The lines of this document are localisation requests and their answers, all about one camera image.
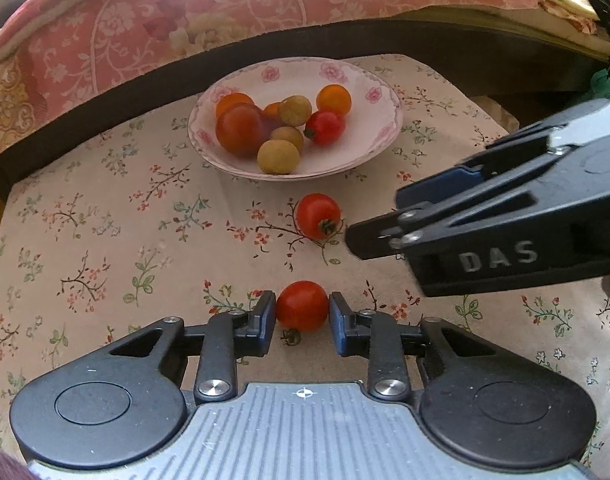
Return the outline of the brown longan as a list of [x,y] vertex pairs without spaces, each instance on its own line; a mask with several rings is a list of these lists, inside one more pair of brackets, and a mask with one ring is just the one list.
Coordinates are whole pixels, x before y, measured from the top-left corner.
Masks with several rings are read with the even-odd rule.
[[291,126],[280,126],[270,133],[271,140],[284,140],[293,144],[299,152],[303,151],[304,136],[297,128]]
[[311,102],[304,96],[289,96],[280,102],[279,115],[284,125],[291,127],[305,125],[311,114]]
[[264,174],[290,174],[299,162],[299,150],[287,140],[268,140],[257,153],[257,165]]

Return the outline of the pink floral bedspread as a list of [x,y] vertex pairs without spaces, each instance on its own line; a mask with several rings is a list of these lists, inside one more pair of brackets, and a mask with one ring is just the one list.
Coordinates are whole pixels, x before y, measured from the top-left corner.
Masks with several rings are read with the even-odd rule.
[[598,21],[548,0],[27,0],[0,29],[0,154],[102,93],[266,32],[393,18],[430,6],[507,16],[610,52]]

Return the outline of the red cherry tomato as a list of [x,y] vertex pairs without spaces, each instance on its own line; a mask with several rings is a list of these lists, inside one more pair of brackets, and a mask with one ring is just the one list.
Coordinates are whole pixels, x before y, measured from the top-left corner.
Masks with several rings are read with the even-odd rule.
[[336,142],[346,129],[345,118],[332,110],[319,110],[306,122],[304,136],[313,144],[327,146]]
[[289,284],[277,300],[277,320],[288,330],[315,332],[324,325],[328,315],[328,294],[312,281]]
[[295,220],[303,235],[311,240],[325,240],[340,225],[341,208],[326,194],[308,194],[299,201]]

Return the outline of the small orange mandarin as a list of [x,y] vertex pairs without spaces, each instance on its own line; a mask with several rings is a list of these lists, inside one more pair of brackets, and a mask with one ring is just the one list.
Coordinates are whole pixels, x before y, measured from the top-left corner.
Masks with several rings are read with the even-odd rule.
[[273,102],[268,104],[263,110],[262,114],[265,117],[267,122],[271,122],[272,124],[281,125],[282,120],[279,115],[279,106],[280,102]]

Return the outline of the white floral plate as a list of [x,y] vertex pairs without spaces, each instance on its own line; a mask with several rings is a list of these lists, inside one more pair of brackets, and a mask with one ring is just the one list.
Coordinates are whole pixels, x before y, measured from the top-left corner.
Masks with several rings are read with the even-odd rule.
[[355,64],[278,58],[222,77],[188,120],[194,150],[235,177],[311,180],[354,169],[401,132],[393,88]]

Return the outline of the bumpy orange mandarin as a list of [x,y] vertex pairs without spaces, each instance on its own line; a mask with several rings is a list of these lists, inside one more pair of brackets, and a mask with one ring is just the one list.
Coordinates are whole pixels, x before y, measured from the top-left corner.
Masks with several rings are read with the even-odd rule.
[[226,96],[223,96],[216,104],[215,115],[219,118],[231,107],[238,104],[252,104],[254,105],[253,99],[243,92],[231,92]]

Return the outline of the smooth orange tomato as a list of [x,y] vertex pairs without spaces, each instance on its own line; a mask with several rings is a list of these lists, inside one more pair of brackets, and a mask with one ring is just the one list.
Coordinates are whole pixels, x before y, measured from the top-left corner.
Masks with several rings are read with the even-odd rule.
[[328,84],[316,96],[317,110],[346,116],[352,110],[352,96],[340,84]]

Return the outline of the large red tomato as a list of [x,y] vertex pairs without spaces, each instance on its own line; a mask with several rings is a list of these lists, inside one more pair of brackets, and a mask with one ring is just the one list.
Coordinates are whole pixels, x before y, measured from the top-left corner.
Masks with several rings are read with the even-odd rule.
[[250,103],[233,105],[216,122],[219,144],[235,157],[255,158],[269,136],[270,129],[262,111]]

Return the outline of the floral white tablecloth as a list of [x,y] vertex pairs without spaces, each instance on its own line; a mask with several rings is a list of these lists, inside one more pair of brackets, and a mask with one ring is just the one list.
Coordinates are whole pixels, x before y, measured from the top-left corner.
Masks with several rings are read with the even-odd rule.
[[0,450],[17,451],[9,406],[32,378],[163,316],[202,324],[307,280],[403,323],[446,318],[584,385],[598,411],[585,463],[610,476],[610,296],[599,282],[427,299],[402,260],[361,261],[340,236],[316,243],[297,231],[292,213],[308,194],[333,198],[348,223],[370,218],[393,207],[398,188],[518,125],[412,58],[358,65],[397,91],[404,125],[386,151],[344,174],[288,183],[228,176],[194,151],[194,102],[185,99],[14,186],[0,226]]

